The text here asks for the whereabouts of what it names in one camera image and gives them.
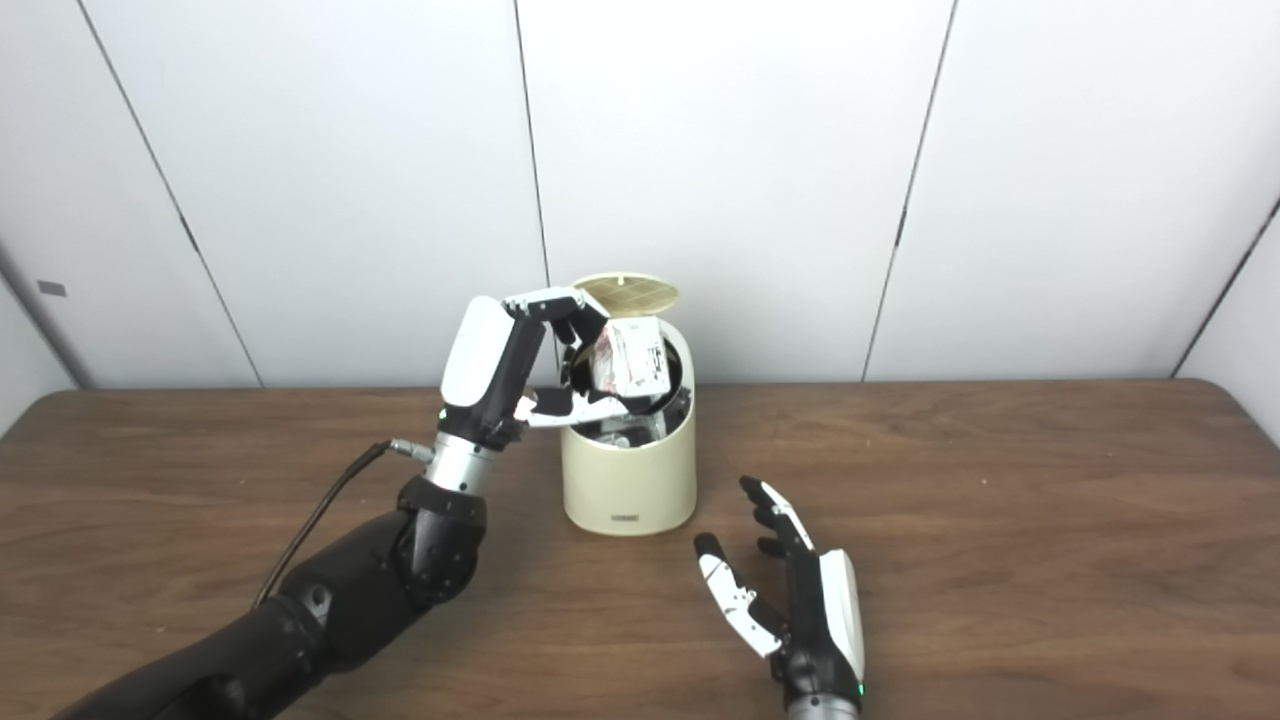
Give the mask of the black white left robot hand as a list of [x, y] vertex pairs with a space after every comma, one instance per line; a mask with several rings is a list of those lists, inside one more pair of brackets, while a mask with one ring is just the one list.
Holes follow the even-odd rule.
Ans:
[[585, 290], [550, 287], [474, 299], [445, 364], [438, 429], [500, 452], [529, 427], [576, 427], [639, 411], [617, 395], [529, 384], [547, 331], [562, 343], [600, 338], [611, 314]]

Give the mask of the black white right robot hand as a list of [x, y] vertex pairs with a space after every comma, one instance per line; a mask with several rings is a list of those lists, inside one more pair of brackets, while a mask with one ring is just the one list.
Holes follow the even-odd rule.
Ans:
[[781, 612], [730, 564], [712, 533], [694, 538], [701, 578], [721, 616], [764, 659], [790, 719], [859, 719], [865, 700], [865, 632], [852, 560], [819, 551], [795, 507], [769, 483], [739, 484], [755, 521], [768, 530], [756, 547], [783, 564], [788, 610]]

